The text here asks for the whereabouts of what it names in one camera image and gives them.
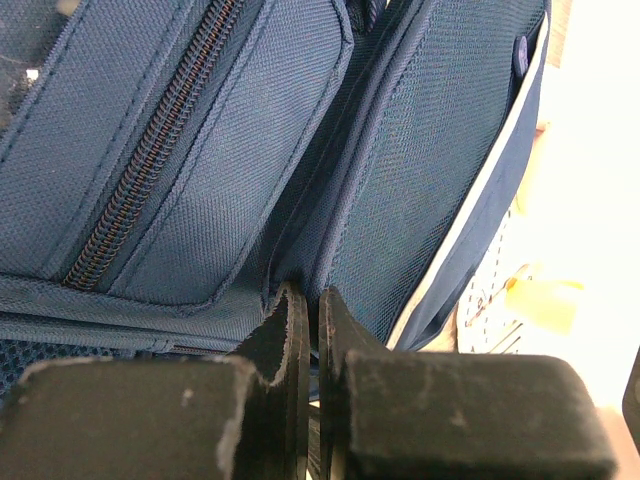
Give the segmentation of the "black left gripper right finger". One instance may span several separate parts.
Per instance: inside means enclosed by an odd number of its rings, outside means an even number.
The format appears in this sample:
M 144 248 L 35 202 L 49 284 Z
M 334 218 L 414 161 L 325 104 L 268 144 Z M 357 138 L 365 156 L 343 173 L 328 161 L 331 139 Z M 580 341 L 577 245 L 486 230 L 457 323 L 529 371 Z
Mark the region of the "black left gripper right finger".
M 610 479 L 585 384 L 540 355 L 387 349 L 339 291 L 319 300 L 323 479 Z

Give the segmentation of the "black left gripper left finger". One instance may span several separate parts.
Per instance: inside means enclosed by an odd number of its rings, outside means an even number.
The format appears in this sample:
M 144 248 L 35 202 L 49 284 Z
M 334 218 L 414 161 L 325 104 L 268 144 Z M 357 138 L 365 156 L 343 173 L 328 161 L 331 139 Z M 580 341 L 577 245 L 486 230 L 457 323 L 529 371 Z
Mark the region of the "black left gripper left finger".
M 309 363 L 307 302 L 288 283 L 225 356 L 35 363 L 1 413 L 1 475 L 302 479 Z

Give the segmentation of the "navy blue student backpack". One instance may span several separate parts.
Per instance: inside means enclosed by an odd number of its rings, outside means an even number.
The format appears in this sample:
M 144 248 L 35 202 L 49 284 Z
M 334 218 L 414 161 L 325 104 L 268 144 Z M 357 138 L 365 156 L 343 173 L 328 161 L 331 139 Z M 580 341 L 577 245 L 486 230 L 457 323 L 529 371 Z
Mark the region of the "navy blue student backpack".
M 547 1 L 5 1 L 1 389 L 234 350 L 287 281 L 442 330 L 533 142 Z

